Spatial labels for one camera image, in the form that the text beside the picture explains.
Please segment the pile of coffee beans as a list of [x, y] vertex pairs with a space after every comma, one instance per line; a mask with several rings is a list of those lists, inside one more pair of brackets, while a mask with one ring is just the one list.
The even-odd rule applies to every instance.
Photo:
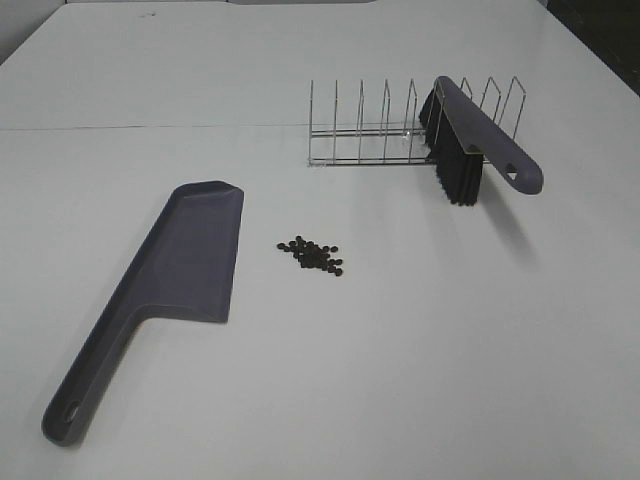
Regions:
[[337, 245], [319, 244], [296, 235], [293, 239], [278, 242], [275, 248], [289, 254], [301, 269], [317, 269], [336, 277], [344, 274], [344, 260], [338, 256], [340, 248]]

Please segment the grey plastic dustpan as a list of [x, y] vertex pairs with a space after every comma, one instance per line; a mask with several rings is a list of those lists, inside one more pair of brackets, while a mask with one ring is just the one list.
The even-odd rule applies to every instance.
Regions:
[[82, 439], [144, 321], [227, 323], [243, 203], [243, 190], [223, 181], [171, 193], [43, 414], [49, 441]]

